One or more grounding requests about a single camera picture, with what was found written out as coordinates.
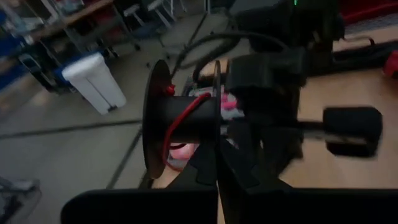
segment cable spool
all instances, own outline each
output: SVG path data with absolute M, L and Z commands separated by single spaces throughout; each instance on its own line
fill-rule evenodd
M 220 135 L 221 119 L 220 82 L 217 85 L 216 97 L 201 102 L 178 124 L 170 136 L 171 143 L 198 144 L 203 140 L 216 141 Z M 168 140 L 165 139 L 166 132 L 195 100 L 196 97 L 192 96 L 174 96 L 169 66 L 164 60 L 159 60 L 153 67 L 147 83 L 142 120 L 144 158 L 151 178 L 159 178 L 165 168 L 162 145 Z

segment white trash bin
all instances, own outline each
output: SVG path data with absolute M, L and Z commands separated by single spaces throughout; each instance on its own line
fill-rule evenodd
M 100 53 L 72 63 L 63 69 L 62 75 L 101 114 L 106 114 L 109 109 L 126 104 L 126 97 L 112 77 Z

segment wooden tabletop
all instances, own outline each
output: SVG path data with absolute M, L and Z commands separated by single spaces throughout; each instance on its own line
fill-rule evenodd
M 34 41 L 38 41 L 44 37 L 50 37 L 51 35 L 54 35 L 55 33 L 60 32 L 65 27 L 72 25 L 76 21 L 79 21 L 80 19 L 82 19 L 86 16 L 89 16 L 92 13 L 94 13 L 100 9 L 102 9 L 106 6 L 109 6 L 113 2 L 114 2 L 114 0 L 99 0 L 98 2 L 95 2 L 93 4 L 85 6 L 84 9 L 82 9 L 70 16 L 67 16 L 62 21 L 56 22 L 54 24 L 44 27 L 41 30 L 37 30 L 37 31 L 31 33 L 30 36 L 33 38 Z
M 349 36 L 360 35 L 370 35 L 376 43 L 384 42 L 398 36 L 398 26 Z M 337 42 L 334 48 L 341 50 L 363 44 L 369 42 Z M 211 65 L 207 69 L 214 71 Z M 383 114 L 378 156 L 335 157 L 326 150 L 324 142 L 305 140 L 303 160 L 293 161 L 280 178 L 294 187 L 398 189 L 398 82 L 383 77 L 380 68 L 309 78 L 301 92 L 299 118 L 321 120 L 324 107 L 341 105 L 371 105 Z M 166 187 L 177 175 L 166 168 L 153 188 Z M 224 223 L 222 213 L 219 223 Z

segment black foam grip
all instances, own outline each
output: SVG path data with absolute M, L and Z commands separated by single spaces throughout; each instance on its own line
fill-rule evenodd
M 382 114 L 373 107 L 327 108 L 323 111 L 327 133 L 365 138 L 366 145 L 326 142 L 334 155 L 372 157 L 382 133 Z

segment gray floor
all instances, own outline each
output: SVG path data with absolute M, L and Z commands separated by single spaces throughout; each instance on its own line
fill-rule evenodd
M 193 16 L 180 21 L 166 34 L 165 43 L 187 42 L 200 19 L 201 16 Z M 220 16 L 208 17 L 198 38 L 208 35 L 223 19 Z M 132 52 L 128 45 L 120 47 L 119 51 L 124 55 L 109 63 L 127 98 L 126 106 L 101 116 L 78 93 L 62 96 L 47 93 L 27 77 L 10 87 L 13 94 L 0 94 L 0 105 L 8 108 L 2 110 L 0 134 L 140 119 L 150 72 L 145 64 L 154 64 L 164 57 L 157 41 L 146 40 L 140 44 L 141 52 Z M 192 55 L 196 57 L 212 46 L 214 43 Z M 236 51 L 242 49 L 247 49 L 247 43 L 243 42 L 243 47 Z M 174 78 L 177 92 L 181 92 L 191 72 L 192 69 L 188 69 L 177 73 Z M 21 105 L 12 105 L 16 101 Z M 38 179 L 42 189 L 42 198 L 34 211 L 30 215 L 27 211 L 22 215 L 29 215 L 27 218 L 19 218 L 12 223 L 59 223 L 60 211 L 68 200 L 87 190 L 104 189 L 109 184 L 138 130 L 139 125 L 130 125 L 0 140 L 0 175 L 11 179 Z M 144 171 L 140 140 L 114 188 L 136 188 Z

